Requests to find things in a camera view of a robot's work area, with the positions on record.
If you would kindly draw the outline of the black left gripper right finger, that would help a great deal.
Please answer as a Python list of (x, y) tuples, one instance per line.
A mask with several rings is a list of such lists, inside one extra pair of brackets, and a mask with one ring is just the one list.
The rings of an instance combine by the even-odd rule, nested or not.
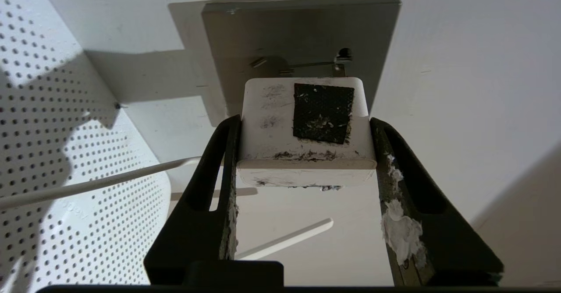
[(504, 265), (401, 134), (372, 118), (381, 231), (396, 286), (497, 286)]

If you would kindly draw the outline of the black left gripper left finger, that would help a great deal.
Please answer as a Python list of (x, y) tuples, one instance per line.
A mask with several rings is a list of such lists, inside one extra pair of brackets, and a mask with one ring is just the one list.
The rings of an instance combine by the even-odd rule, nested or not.
[(144, 258), (152, 285), (180, 285), (198, 261), (232, 260), (236, 251), (236, 163), (241, 116), (222, 121)]

